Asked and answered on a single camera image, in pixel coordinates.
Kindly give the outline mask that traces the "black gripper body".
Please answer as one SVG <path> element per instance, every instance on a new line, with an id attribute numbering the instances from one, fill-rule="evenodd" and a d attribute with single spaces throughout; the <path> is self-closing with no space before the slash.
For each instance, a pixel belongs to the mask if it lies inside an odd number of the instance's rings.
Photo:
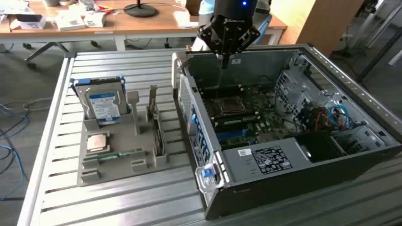
<path id="1" fill-rule="evenodd" d="M 248 29 L 253 25 L 255 0 L 217 0 L 213 5 L 211 24 L 223 40 L 227 27 L 239 26 Z"/>

